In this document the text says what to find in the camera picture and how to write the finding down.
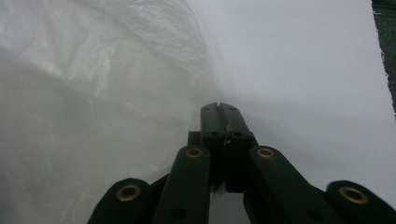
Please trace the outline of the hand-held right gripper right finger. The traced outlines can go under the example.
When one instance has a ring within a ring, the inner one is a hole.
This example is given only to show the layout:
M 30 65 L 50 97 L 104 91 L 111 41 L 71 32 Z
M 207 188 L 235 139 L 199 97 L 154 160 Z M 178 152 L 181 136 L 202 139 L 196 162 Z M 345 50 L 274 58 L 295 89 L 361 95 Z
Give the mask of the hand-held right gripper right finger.
M 269 224 L 345 224 L 283 154 L 257 143 L 239 109 L 220 106 L 225 129 L 225 180 L 243 192 L 249 217 Z

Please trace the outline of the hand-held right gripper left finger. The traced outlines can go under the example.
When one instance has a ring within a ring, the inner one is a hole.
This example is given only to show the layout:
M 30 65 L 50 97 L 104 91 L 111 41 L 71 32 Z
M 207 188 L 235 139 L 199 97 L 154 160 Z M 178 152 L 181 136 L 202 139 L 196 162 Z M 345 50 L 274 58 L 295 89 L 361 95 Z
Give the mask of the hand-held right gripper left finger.
M 199 132 L 177 153 L 151 224 L 207 224 L 211 149 L 222 140 L 219 105 L 201 108 Z

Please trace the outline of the clear plastic bag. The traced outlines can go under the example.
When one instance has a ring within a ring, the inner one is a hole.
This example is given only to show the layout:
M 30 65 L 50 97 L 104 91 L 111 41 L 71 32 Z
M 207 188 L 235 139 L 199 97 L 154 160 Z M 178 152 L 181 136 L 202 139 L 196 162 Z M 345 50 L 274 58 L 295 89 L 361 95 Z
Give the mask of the clear plastic bag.
M 0 224 L 87 224 L 216 98 L 187 0 L 0 0 Z

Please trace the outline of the white table mat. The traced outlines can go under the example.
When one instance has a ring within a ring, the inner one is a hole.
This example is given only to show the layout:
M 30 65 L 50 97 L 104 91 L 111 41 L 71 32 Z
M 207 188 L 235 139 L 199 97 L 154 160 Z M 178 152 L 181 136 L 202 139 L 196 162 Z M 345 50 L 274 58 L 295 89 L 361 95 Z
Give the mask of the white table mat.
M 312 185 L 396 208 L 396 117 L 372 0 L 187 0 L 219 93 Z

